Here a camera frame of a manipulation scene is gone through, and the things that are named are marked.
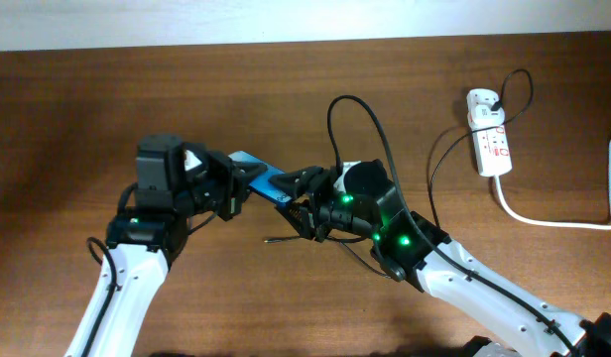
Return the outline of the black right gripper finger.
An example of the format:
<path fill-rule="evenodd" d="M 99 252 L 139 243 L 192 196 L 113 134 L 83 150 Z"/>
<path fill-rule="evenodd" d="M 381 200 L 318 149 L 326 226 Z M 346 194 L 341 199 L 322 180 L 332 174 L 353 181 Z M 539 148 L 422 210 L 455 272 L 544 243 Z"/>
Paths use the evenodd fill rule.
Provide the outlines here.
<path fill-rule="evenodd" d="M 309 201 L 291 202 L 283 206 L 276 206 L 275 209 L 295 229 L 300 238 L 307 240 L 315 238 L 315 230 L 310 218 L 312 208 Z"/>
<path fill-rule="evenodd" d="M 307 167 L 294 172 L 273 175 L 269 178 L 270 184 L 290 198 L 303 195 L 309 183 L 324 172 L 322 167 Z"/>

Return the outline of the blue smartphone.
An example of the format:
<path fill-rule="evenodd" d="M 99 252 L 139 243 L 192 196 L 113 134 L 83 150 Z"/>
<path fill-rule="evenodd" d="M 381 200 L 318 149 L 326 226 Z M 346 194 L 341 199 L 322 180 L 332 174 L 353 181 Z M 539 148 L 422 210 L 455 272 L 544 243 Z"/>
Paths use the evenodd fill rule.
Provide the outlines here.
<path fill-rule="evenodd" d="M 293 200 L 289 195 L 270 183 L 271 177 L 275 175 L 282 175 L 284 173 L 283 171 L 250 155 L 245 151 L 233 152 L 229 154 L 229 158 L 236 162 L 264 164 L 267 167 L 267 170 L 264 173 L 253 179 L 249 184 L 249 187 L 255 193 L 266 198 L 277 206 L 285 206 Z"/>

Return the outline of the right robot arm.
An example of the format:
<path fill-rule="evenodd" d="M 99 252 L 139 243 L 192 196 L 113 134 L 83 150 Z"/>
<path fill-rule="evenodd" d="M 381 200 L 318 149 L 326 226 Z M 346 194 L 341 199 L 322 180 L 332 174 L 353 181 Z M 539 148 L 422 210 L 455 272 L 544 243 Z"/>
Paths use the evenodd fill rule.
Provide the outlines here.
<path fill-rule="evenodd" d="M 291 199 L 281 212 L 302 237 L 323 241 L 337 230 L 371 240 L 371 256 L 389 279 L 458 308 L 518 354 L 611 356 L 611 314 L 589 321 L 495 273 L 408 210 L 381 161 L 309 167 L 269 182 Z"/>

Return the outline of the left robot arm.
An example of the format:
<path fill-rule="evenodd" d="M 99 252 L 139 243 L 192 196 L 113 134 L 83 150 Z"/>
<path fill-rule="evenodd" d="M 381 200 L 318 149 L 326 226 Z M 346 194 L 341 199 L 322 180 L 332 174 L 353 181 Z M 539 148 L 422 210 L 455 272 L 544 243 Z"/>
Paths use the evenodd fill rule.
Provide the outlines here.
<path fill-rule="evenodd" d="M 69 356 L 130 355 L 151 301 L 198 229 L 193 218 L 228 221 L 238 215 L 250 183 L 267 167 L 157 134 L 138 143 L 136 169 L 105 238 L 86 241 L 100 273 Z"/>

